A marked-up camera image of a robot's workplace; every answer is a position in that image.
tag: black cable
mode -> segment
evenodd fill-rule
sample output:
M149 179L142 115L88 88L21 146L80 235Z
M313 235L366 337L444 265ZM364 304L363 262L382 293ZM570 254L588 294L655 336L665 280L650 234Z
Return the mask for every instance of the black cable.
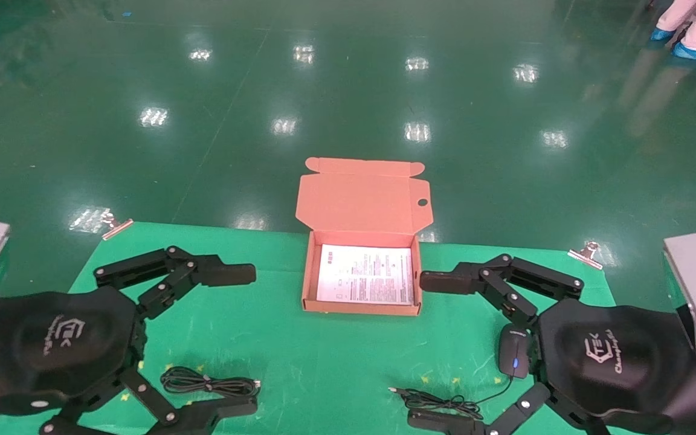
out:
M216 379L202 375L186 367L172 367L162 376L160 382L168 393L185 394L198 391L216 393L224 397L257 396L260 382L249 378Z
M425 391L412 388L389 388L389 390L392 393L398 394L401 399L404 400L404 405L408 407L409 410L455 410L467 417L480 421L483 419L483 415L480 414L480 403L487 402L488 400L506 393L506 390L511 387L513 380L514 377L510 376L509 382L506 383L505 388L503 388L500 393L494 394L486 399L478 400L477 402L466 400L461 394L445 400L433 394L426 393Z

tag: metal clip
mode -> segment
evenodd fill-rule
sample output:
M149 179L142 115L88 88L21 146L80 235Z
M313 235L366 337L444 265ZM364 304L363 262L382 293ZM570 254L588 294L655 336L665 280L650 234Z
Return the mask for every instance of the metal clip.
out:
M570 250L569 257L573 257L579 260L580 262L591 265L597 270L603 270L603 265L595 261L595 259L593 258L595 256L595 253L598 251L598 248L599 246L596 242L587 242L585 243L585 248L583 250L580 250L578 252Z
M119 223L118 220L116 220L116 218L114 217L114 214L112 213L105 214L102 222L109 225L110 228L108 232L102 235L101 238L104 240L111 239L115 235L120 234L125 228L133 225L133 219L128 219L123 223Z

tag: open cardboard box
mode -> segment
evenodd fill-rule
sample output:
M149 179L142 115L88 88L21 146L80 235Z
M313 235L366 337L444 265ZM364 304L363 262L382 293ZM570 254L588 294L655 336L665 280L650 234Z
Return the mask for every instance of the open cardboard box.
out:
M302 307L305 311L417 316L422 306L418 231L434 221L428 181L414 179L423 163L311 157L316 173L300 178L297 218L308 240ZM411 248L412 305L317 300L322 245Z

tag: black mouse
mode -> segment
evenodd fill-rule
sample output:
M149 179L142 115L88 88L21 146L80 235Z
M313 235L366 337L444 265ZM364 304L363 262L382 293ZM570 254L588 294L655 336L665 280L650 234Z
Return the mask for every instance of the black mouse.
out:
M508 324L498 342L498 370L513 378L528 376L528 332Z

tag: green table cover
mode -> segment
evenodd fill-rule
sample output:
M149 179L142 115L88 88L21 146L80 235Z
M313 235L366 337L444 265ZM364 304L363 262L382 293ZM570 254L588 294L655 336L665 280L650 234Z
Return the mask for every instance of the green table cover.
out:
M307 240L307 234L137 222L99 244L69 291L94 289L92 271L100 265L169 245L193 254L216 253L228 263L255 264L256 283L198 287L147 326L149 343L141 372L158 388L160 374L171 364L213 377L262 380L259 411L224 420L217 433L423 435L426 432L408 426L406 408L387 387L476 400L506 385L495 366L497 335L506 320L478 295L424 293L420 317L304 312L300 296ZM581 278L586 303L614 304L603 272L563 251L423 243L420 252L426 270L451 270L458 262L483 262L509 253ZM124 291L135 298L149 286ZM540 309L550 305L543 297L522 293ZM486 421L495 419L532 383L530 378L515 380L507 393L484 403ZM215 398L207 393L166 397L177 407ZM0 416L0 435L36 434L54 413ZM143 435L154 418L124 391L80 423L119 435ZM566 433L580 431L547 407L516 432Z

